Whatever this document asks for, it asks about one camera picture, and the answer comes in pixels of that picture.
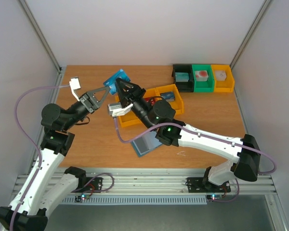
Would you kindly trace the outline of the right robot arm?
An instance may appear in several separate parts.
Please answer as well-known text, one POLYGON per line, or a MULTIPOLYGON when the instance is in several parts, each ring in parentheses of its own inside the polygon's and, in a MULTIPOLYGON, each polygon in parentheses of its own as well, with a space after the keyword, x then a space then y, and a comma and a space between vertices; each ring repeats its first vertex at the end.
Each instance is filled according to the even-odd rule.
POLYGON ((144 99, 145 89, 121 78, 115 82, 119 102, 123 109, 132 111, 156 138, 166 146, 189 147, 221 156, 226 162, 205 170, 200 188, 213 191, 234 179, 255 182, 258 178, 260 153, 255 138, 221 136, 197 129, 174 119, 176 114, 162 97, 151 104, 144 99))

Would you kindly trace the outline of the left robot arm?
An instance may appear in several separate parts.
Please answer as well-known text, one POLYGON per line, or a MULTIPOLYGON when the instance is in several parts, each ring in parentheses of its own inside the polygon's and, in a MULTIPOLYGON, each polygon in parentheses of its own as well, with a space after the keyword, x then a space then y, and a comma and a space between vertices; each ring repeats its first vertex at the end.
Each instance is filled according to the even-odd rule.
POLYGON ((74 140, 69 129, 98 110, 109 91, 109 87, 87 91, 68 109, 55 103, 44 106, 41 125, 45 134, 37 148, 36 163, 9 206, 0 207, 0 223, 6 230, 45 230, 50 215, 62 200, 74 190, 86 189, 86 171, 77 167, 69 167, 49 191, 46 187, 74 140))

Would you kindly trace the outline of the teal leather card holder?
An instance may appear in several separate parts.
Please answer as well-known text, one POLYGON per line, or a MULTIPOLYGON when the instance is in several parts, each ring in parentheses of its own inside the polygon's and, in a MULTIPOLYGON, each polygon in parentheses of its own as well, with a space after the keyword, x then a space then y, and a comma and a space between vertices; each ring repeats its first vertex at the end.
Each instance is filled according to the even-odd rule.
POLYGON ((162 143, 156 138, 156 134, 155 131, 151 131, 131 142, 138 157, 142 157, 162 146, 162 143))

